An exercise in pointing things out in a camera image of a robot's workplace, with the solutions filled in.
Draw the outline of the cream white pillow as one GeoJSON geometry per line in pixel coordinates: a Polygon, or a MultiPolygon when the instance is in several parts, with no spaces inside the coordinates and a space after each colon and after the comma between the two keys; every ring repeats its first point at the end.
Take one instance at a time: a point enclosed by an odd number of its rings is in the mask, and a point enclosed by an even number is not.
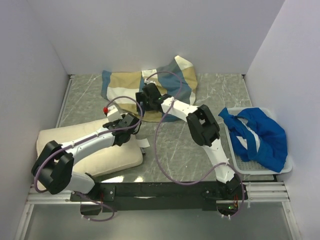
{"type": "MultiPolygon", "coordinates": [[[[36,141],[36,152],[39,155],[45,145],[53,140],[63,144],[92,134],[106,122],[106,120],[100,119],[82,124],[41,130],[36,141]]],[[[115,145],[103,148],[83,158],[73,166],[73,171],[100,177],[133,168],[142,163],[143,154],[136,137],[132,135],[130,140],[122,146],[115,145]]]]}

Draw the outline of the blue beige patchwork pillowcase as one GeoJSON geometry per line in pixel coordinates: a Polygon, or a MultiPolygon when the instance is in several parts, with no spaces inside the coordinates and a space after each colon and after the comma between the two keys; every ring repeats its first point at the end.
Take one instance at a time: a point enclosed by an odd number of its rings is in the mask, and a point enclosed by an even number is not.
{"type": "Polygon", "coordinates": [[[145,80],[150,78],[160,93],[177,96],[177,99],[186,104],[193,105],[196,101],[198,80],[193,64],[177,55],[167,65],[156,69],[136,72],[109,72],[104,70],[101,74],[101,96],[106,100],[113,100],[119,96],[135,98],[141,92],[145,80]]]}

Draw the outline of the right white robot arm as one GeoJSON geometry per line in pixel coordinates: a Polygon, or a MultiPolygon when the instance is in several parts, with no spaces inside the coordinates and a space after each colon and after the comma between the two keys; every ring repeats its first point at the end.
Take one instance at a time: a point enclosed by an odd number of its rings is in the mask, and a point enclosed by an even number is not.
{"type": "Polygon", "coordinates": [[[212,168],[200,180],[193,182],[179,182],[171,178],[158,162],[162,173],[172,182],[190,186],[204,180],[211,172],[215,172],[216,180],[222,185],[219,193],[226,200],[235,199],[237,189],[241,190],[242,199],[245,199],[245,187],[238,172],[229,163],[220,138],[220,127],[209,107],[206,105],[194,106],[177,100],[169,94],[161,94],[154,83],[146,84],[141,92],[135,94],[138,104],[143,105],[144,111],[163,113],[161,120],[172,115],[187,123],[191,138],[202,147],[208,156],[212,168]]]}

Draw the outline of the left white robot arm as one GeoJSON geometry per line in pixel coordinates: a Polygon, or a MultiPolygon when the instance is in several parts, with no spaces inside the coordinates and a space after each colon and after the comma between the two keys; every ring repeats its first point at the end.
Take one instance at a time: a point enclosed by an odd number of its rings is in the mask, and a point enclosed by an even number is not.
{"type": "Polygon", "coordinates": [[[141,121],[141,118],[127,113],[76,140],[62,144],[49,141],[31,170],[35,191],[55,195],[70,190],[81,193],[88,201],[96,200],[100,195],[100,183],[89,173],[73,171],[74,165],[99,150],[127,143],[141,121]]]}

